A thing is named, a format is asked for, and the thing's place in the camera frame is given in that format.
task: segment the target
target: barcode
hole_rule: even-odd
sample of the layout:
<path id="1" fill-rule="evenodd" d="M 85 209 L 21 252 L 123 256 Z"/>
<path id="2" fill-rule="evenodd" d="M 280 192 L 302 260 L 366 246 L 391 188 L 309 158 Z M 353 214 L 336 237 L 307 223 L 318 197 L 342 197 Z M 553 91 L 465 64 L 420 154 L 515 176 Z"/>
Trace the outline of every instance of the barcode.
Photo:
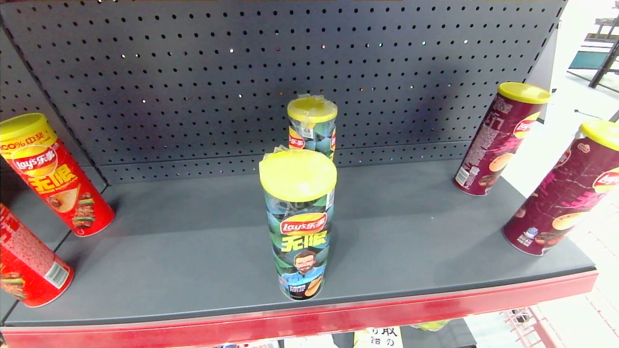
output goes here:
<path id="1" fill-rule="evenodd" d="M 327 206 L 326 209 L 329 209 L 333 205 L 333 198 L 335 197 L 335 190 L 332 189 L 331 192 L 327 194 Z"/>
<path id="2" fill-rule="evenodd" d="M 466 180 L 469 178 L 469 172 L 467 172 L 464 168 L 460 167 L 458 170 L 458 174 L 456 175 L 456 182 L 461 186 L 464 186 Z"/>
<path id="3" fill-rule="evenodd" d="M 301 136 L 310 139 L 314 138 L 314 130 L 311 128 L 301 128 Z"/>
<path id="4" fill-rule="evenodd" d="M 50 282 L 51 285 L 55 286 L 57 289 L 63 287 L 64 282 L 67 280 L 68 277 L 69 272 L 67 272 L 66 269 L 64 269 L 56 262 L 51 265 L 50 270 L 47 271 L 47 274 L 45 274 L 45 280 Z"/>

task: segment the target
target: potato chip can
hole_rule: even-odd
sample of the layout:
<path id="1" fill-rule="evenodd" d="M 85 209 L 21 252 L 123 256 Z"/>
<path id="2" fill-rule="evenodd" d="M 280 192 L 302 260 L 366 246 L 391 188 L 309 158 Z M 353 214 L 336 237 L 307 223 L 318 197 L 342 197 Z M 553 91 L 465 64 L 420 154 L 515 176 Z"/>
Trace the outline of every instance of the potato chip can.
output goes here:
<path id="1" fill-rule="evenodd" d="M 300 95 L 288 103 L 288 146 L 318 151 L 333 160 L 337 105 L 322 95 Z"/>
<path id="2" fill-rule="evenodd" d="M 533 85 L 500 84 L 456 173 L 456 187 L 472 196 L 488 194 L 550 96 Z"/>
<path id="3" fill-rule="evenodd" d="M 0 287 L 28 307 L 58 298 L 73 269 L 0 203 Z"/>
<path id="4" fill-rule="evenodd" d="M 276 149 L 259 164 L 280 289 L 307 300 L 322 289 L 337 170 L 319 152 Z"/>
<path id="5" fill-rule="evenodd" d="M 619 184 L 619 124 L 589 121 L 533 194 L 503 226 L 518 250 L 541 256 Z"/>
<path id="6" fill-rule="evenodd" d="M 41 113 L 0 123 L 0 154 L 78 236 L 100 232 L 114 212 Z"/>

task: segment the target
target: man's face printed on can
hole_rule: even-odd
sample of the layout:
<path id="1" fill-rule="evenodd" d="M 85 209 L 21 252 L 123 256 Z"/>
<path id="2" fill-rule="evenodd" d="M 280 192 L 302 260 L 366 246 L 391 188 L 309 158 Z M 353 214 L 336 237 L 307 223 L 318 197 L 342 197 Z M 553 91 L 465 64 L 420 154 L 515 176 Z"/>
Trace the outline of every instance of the man's face printed on can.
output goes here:
<path id="1" fill-rule="evenodd" d="M 316 258 L 314 255 L 308 255 L 295 260 L 295 267 L 299 270 L 299 273 L 306 274 L 310 269 L 314 267 Z"/>

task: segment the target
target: red shelf edge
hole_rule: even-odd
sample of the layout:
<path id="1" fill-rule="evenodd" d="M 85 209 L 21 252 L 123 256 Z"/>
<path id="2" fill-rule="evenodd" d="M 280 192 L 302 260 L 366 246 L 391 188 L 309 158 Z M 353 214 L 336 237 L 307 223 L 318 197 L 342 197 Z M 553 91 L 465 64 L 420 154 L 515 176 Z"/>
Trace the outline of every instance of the red shelf edge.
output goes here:
<path id="1" fill-rule="evenodd" d="M 4 327 L 11 348 L 199 347 L 407 325 L 520 308 L 593 289 L 597 271 L 500 287 L 148 323 Z"/>

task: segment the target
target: price label strip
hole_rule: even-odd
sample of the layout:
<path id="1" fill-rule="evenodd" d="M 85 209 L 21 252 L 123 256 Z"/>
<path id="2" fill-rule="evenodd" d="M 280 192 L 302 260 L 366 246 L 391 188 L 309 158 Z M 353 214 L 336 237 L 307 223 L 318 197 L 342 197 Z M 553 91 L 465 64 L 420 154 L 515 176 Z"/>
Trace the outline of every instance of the price label strip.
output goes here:
<path id="1" fill-rule="evenodd" d="M 399 326 L 356 331 L 354 342 L 353 348 L 403 348 Z"/>

